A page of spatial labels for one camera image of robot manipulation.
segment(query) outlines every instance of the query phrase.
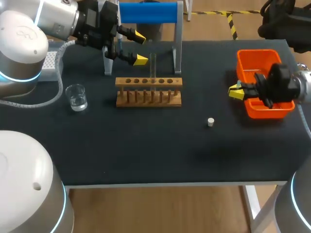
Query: wooden test tube rack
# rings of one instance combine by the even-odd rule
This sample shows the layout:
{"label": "wooden test tube rack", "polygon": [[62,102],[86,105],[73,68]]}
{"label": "wooden test tube rack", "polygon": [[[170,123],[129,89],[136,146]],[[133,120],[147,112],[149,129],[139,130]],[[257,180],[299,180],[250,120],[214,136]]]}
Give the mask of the wooden test tube rack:
{"label": "wooden test tube rack", "polygon": [[[116,78],[117,107],[181,107],[182,78]],[[130,91],[126,88],[146,88]]]}

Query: blue padded bar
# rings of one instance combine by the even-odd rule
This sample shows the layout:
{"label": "blue padded bar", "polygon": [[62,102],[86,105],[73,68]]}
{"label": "blue padded bar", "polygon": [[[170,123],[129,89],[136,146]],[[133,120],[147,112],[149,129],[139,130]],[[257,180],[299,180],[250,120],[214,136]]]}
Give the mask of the blue padded bar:
{"label": "blue padded bar", "polygon": [[177,2],[120,2],[122,23],[177,23]]}

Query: black tablecloth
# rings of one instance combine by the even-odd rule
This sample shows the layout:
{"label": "black tablecloth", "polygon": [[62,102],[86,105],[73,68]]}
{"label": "black tablecloth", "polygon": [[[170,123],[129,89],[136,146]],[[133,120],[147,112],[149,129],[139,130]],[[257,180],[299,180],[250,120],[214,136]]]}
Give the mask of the black tablecloth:
{"label": "black tablecloth", "polygon": [[[174,77],[171,43],[123,47],[144,56],[156,51],[157,76]],[[2,106],[0,129],[37,139],[65,185],[286,181],[311,151],[298,111],[284,120],[252,120],[243,102],[227,95],[237,80],[237,51],[268,48],[296,70],[285,41],[184,42],[182,107],[118,109],[115,77],[148,77],[149,66],[118,60],[107,77],[100,51],[74,46],[64,56],[64,87],[83,84],[88,108],[74,113],[65,95],[42,109]],[[40,83],[20,101],[56,93],[56,83]],[[311,116],[310,107],[304,110]]]}

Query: orange plastic tray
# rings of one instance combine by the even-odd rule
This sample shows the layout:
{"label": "orange plastic tray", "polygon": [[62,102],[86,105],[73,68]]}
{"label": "orange plastic tray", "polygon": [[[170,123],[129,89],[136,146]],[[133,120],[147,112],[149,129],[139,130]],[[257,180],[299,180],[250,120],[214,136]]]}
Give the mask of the orange plastic tray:
{"label": "orange plastic tray", "polygon": [[[274,63],[281,63],[275,50],[239,50],[237,74],[244,83],[255,83],[255,73],[268,77]],[[273,108],[264,106],[259,98],[248,99],[244,102],[248,115],[255,119],[284,118],[295,108],[294,102],[274,103]]]}

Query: floor tape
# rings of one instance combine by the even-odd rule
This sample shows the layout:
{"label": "floor tape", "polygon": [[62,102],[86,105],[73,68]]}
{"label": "floor tape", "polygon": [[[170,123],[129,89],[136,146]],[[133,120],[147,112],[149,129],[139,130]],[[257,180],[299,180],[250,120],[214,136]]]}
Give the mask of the floor tape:
{"label": "floor tape", "polygon": [[230,26],[231,35],[234,40],[238,40],[239,38],[238,38],[237,30],[235,29],[235,26],[233,24],[232,14],[227,13],[226,16],[227,16],[227,20]]}
{"label": "floor tape", "polygon": [[260,11],[193,11],[192,15],[260,14]]}

